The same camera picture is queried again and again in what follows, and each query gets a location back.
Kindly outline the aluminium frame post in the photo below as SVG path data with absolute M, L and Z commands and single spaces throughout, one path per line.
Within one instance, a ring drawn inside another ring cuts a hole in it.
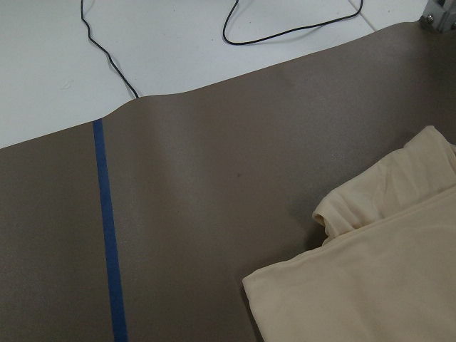
M 440 33 L 455 30 L 456 0 L 428 0 L 420 20 Z

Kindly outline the beige long-sleeve printed shirt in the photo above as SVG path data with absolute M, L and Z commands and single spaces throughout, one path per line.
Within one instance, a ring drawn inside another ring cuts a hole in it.
M 329 192 L 326 240 L 243 280 L 265 341 L 455 339 L 455 146 L 427 126 Z

